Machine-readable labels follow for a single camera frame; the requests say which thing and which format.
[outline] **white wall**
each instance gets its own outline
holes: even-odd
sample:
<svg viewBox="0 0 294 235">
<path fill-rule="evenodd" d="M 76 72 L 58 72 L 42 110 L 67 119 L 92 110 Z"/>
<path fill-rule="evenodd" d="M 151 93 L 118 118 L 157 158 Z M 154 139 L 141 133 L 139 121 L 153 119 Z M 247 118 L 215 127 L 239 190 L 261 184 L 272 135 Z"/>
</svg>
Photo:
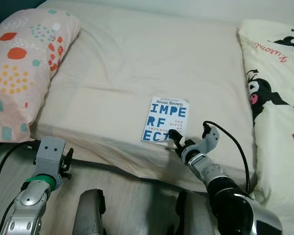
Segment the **white wall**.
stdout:
<svg viewBox="0 0 294 235">
<path fill-rule="evenodd" d="M 294 0 L 75 0 L 171 15 L 241 21 L 264 19 L 294 24 Z"/>
</svg>

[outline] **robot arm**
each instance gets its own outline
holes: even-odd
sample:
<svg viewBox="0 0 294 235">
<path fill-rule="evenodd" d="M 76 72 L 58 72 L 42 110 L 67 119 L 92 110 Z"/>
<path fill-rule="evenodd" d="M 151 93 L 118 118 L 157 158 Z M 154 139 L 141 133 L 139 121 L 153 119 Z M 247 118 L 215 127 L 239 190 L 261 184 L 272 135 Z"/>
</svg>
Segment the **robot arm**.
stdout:
<svg viewBox="0 0 294 235">
<path fill-rule="evenodd" d="M 181 146 L 182 136 L 176 130 L 169 130 L 169 138 L 177 146 L 175 151 L 182 162 L 206 185 L 212 212 L 218 219 L 218 230 L 222 235 L 282 234 L 278 217 L 251 199 L 224 169 L 206 155 L 219 140 L 215 127 L 205 129 L 200 143 L 186 140 Z"/>
<path fill-rule="evenodd" d="M 41 217 L 46 210 L 46 202 L 53 190 L 60 187 L 65 173 L 70 167 L 73 155 L 71 148 L 63 156 L 65 142 L 53 137 L 44 137 L 40 143 L 33 177 L 27 179 L 22 191 L 14 201 L 14 211 L 7 220 L 1 235 L 38 235 Z"/>
</svg>

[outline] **pillow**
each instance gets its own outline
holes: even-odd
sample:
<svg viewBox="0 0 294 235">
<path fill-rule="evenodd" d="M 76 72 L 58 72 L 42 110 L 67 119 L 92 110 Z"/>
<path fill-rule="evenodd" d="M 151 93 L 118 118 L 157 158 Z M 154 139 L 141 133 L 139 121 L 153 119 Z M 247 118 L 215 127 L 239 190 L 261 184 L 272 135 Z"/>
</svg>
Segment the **pillow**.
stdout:
<svg viewBox="0 0 294 235">
<path fill-rule="evenodd" d="M 21 10 L 0 24 L 0 142 L 29 140 L 50 79 L 80 30 L 70 13 Z"/>
<path fill-rule="evenodd" d="M 257 145 L 253 194 L 294 234 L 294 26 L 247 20 L 239 35 Z"/>
</svg>

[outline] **dark wall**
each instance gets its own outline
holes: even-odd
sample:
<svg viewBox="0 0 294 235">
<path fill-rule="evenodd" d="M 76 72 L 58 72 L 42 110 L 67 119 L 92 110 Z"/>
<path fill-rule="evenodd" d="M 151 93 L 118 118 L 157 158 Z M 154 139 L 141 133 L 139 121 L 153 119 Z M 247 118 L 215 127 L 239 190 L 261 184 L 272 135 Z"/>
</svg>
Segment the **dark wall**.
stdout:
<svg viewBox="0 0 294 235">
<path fill-rule="evenodd" d="M 0 0 L 0 23 L 12 13 L 35 8 L 46 0 Z"/>
</svg>

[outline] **pink polka dot pillow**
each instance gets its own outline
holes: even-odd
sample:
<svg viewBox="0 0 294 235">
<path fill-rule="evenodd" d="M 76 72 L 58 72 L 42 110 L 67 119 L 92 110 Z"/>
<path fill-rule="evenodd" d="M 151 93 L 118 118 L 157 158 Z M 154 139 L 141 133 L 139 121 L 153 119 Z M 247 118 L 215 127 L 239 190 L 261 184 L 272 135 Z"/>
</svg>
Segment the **pink polka dot pillow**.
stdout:
<svg viewBox="0 0 294 235">
<path fill-rule="evenodd" d="M 50 79 L 80 30 L 70 13 L 21 10 L 0 24 L 0 142 L 30 137 Z"/>
</svg>

